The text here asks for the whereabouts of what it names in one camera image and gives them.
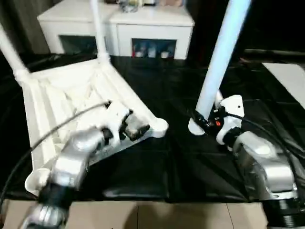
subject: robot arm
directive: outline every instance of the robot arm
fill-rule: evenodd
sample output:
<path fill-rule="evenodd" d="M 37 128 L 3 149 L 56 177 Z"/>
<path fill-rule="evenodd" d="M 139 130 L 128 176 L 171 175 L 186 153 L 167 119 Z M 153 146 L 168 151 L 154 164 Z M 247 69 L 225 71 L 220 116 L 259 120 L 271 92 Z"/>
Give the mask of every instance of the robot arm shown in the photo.
<path fill-rule="evenodd" d="M 106 122 L 105 126 L 94 126 L 70 137 L 55 160 L 46 184 L 40 190 L 37 205 L 29 210 L 20 229 L 64 227 L 69 208 L 87 174 L 90 161 L 96 157 L 97 149 L 110 147 L 113 142 L 116 145 L 125 137 L 135 141 L 150 128 L 122 104 L 113 102 L 107 110 L 113 117 L 109 118 L 109 123 Z"/>
<path fill-rule="evenodd" d="M 244 115 L 241 97 L 221 101 L 208 121 L 197 111 L 193 120 L 232 151 L 249 195 L 263 204 L 269 229 L 305 229 L 305 210 L 288 161 L 279 156 L 271 142 L 241 130 L 241 120 L 226 116 L 228 111 Z"/>
<path fill-rule="evenodd" d="M 38 204 L 31 208 L 21 229 L 60 228 L 66 224 L 69 208 L 87 173 L 87 166 L 98 145 L 112 138 L 109 129 L 92 127 L 73 135 L 55 161 Z"/>

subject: black plastic sheet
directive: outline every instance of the black plastic sheet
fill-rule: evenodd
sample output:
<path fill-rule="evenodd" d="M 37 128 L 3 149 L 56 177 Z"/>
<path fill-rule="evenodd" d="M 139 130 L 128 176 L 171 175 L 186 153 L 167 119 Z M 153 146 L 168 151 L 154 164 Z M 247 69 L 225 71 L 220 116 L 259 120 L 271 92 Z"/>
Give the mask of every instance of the black plastic sheet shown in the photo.
<path fill-rule="evenodd" d="M 38 71 L 94 56 L 25 56 L 31 71 Z M 193 109 L 207 68 L 182 61 L 112 58 L 112 63 L 148 108 L 167 120 L 164 138 L 149 138 L 93 166 L 79 200 L 163 200 L 167 202 L 255 201 L 248 196 L 234 158 L 209 136 L 188 131 L 187 110 Z M 22 90 L 9 71 L 0 78 L 0 139 L 3 186 L 10 169 L 30 147 Z M 280 133 L 304 148 L 305 110 L 261 64 L 232 64 L 221 91 L 224 97 L 240 94 L 247 118 Z M 245 128 L 266 137 L 248 124 Z M 31 160 L 14 178 L 8 197 L 33 198 L 24 189 Z"/>

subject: white cabinet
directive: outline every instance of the white cabinet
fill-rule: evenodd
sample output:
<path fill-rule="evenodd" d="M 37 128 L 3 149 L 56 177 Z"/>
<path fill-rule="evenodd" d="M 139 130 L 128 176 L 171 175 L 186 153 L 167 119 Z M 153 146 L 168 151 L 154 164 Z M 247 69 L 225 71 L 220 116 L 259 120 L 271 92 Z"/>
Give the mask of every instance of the white cabinet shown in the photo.
<path fill-rule="evenodd" d="M 194 22 L 184 7 L 147 6 L 124 13 L 118 5 L 100 3 L 100 10 L 110 55 L 186 58 Z M 88 0 L 64 0 L 38 21 L 52 53 L 86 52 L 95 46 Z M 145 54 L 135 55 L 139 50 Z"/>

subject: white countertop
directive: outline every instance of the white countertop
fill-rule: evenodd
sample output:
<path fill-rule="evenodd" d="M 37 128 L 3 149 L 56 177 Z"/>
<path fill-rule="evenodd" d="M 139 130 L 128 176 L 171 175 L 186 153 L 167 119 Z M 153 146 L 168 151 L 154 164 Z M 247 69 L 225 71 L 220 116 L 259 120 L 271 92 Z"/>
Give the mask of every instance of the white countertop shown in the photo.
<path fill-rule="evenodd" d="M 305 109 L 305 70 L 297 64 L 263 63 Z"/>
<path fill-rule="evenodd" d="M 117 11 L 120 11 L 117 5 L 100 2 L 102 21 L 108 21 Z M 39 21 L 93 21 L 89 0 L 64 0 L 48 9 L 37 18 Z"/>
<path fill-rule="evenodd" d="M 104 22 L 114 24 L 193 26 L 194 21 L 184 7 L 145 6 L 134 13 L 124 13 L 116 4 L 100 3 Z M 93 20 L 89 0 L 64 0 L 43 14 L 39 21 L 81 21 Z"/>

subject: black cable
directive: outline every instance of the black cable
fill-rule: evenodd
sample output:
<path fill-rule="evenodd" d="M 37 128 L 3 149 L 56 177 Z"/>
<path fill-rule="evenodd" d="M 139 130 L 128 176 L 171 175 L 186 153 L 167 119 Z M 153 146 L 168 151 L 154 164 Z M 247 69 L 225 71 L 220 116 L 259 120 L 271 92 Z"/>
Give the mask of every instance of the black cable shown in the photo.
<path fill-rule="evenodd" d="M 303 154 L 296 153 L 294 150 L 292 150 L 291 148 L 287 147 L 287 142 L 282 138 L 282 136 L 280 136 L 280 134 L 278 134 L 278 137 L 276 137 L 271 132 L 266 130 L 264 127 L 262 127 L 261 125 L 255 123 L 255 122 L 252 122 L 251 120 L 249 120 L 247 118 L 244 118 L 244 117 L 241 117 L 241 116 L 238 116 L 238 115 L 235 115 L 235 114 L 230 114 L 230 113 L 227 113 L 227 112 L 226 112 L 226 115 L 234 117 L 234 118 L 238 118 L 238 119 L 240 119 L 242 121 L 245 121 L 245 122 L 247 122 L 247 123 L 257 127 L 258 129 L 262 130 L 265 134 L 267 134 L 270 138 L 272 138 L 276 143 L 278 143 L 278 145 L 283 150 L 283 152 L 284 152 L 284 154 L 285 154 L 285 156 L 286 156 L 286 158 L 288 160 L 288 163 L 289 163 L 289 165 L 291 167 L 292 173 L 293 173 L 293 175 L 295 177 L 295 184 L 296 184 L 296 186 L 297 187 L 304 187 L 304 178 L 300 177 L 298 175 L 298 173 L 296 172 L 295 164 L 294 164 L 293 159 L 291 158 L 291 155 L 289 153 L 294 155 L 297 159 L 302 159 L 302 160 L 305 159 L 305 156 Z M 299 198 L 302 200 L 302 202 L 305 201 L 305 199 L 304 199 L 304 197 L 302 195 L 299 195 Z"/>
<path fill-rule="evenodd" d="M 46 133 L 42 138 L 40 138 L 17 162 L 17 164 L 15 165 L 15 167 L 12 169 L 12 171 L 10 172 L 5 185 L 2 189 L 1 195 L 0 195 L 0 215 L 2 212 L 2 205 L 5 199 L 5 195 L 6 192 L 8 190 L 8 186 L 14 176 L 14 174 L 16 173 L 16 171 L 18 170 L 18 168 L 23 164 L 23 162 L 25 161 L 25 159 L 27 159 L 28 157 L 31 156 L 31 153 L 33 150 L 35 150 L 47 137 L 51 136 L 55 131 L 57 131 L 58 129 L 60 129 L 61 127 L 63 127 L 64 125 L 66 125 L 67 123 L 71 122 L 72 120 L 74 120 L 75 118 L 81 116 L 82 114 L 93 110 L 95 108 L 101 107 L 101 106 L 108 106 L 110 103 L 102 103 L 102 104 L 97 104 L 95 106 L 89 107 L 83 111 L 78 112 L 77 114 L 75 114 L 73 117 L 68 118 L 66 121 L 64 121 L 63 123 L 59 124 L 58 126 L 56 126 L 55 128 L 51 129 L 48 133 Z"/>
<path fill-rule="evenodd" d="M 234 117 L 234 118 L 238 118 L 242 121 L 245 121 L 253 126 L 255 126 L 256 128 L 262 130 L 265 134 L 267 134 L 270 138 L 272 138 L 276 143 L 278 143 L 278 145 L 284 150 L 284 153 L 286 150 L 289 150 L 290 153 L 292 153 L 295 157 L 297 157 L 298 159 L 301 159 L 301 160 L 305 160 L 305 155 L 303 154 L 300 154 L 300 153 L 297 153 L 295 152 L 294 150 L 291 150 L 290 147 L 287 147 L 287 142 L 280 136 L 278 135 L 277 137 L 272 134 L 270 131 L 266 130 L 264 127 L 262 127 L 261 125 L 255 123 L 255 122 L 252 122 L 251 120 L 247 119 L 247 118 L 244 118 L 244 117 L 241 117 L 241 116 L 238 116 L 238 115 L 235 115 L 235 114 L 230 114 L 230 113 L 226 113 L 227 116 L 231 116 L 231 117 Z"/>

